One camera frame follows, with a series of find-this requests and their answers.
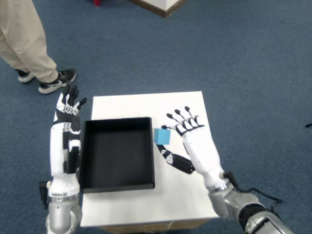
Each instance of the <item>black box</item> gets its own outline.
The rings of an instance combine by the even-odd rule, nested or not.
[[[85,122],[79,183],[84,193],[155,187],[152,120]]]

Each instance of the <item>blue cube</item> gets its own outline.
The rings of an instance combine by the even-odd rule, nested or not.
[[[169,145],[170,144],[170,130],[155,128],[154,143],[156,145]]]

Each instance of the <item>khaki pants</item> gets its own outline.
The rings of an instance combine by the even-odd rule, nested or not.
[[[47,55],[43,26],[32,0],[0,0],[0,57],[41,82],[57,79],[57,65]]]

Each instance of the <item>robotic finger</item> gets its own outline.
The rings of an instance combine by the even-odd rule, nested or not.
[[[187,174],[191,174],[193,171],[195,171],[195,168],[189,159],[181,155],[173,154],[171,151],[167,150],[163,145],[157,145],[157,148],[159,149],[163,157],[166,159],[166,162],[171,166]]]

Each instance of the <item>shoe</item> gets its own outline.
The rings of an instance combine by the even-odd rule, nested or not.
[[[31,72],[23,72],[22,70],[16,69],[19,74],[18,80],[21,83],[30,82],[35,76]]]
[[[61,87],[65,87],[67,83],[73,82],[76,78],[74,69],[58,72],[58,78],[50,83],[39,83],[38,91],[42,94],[49,94]]]

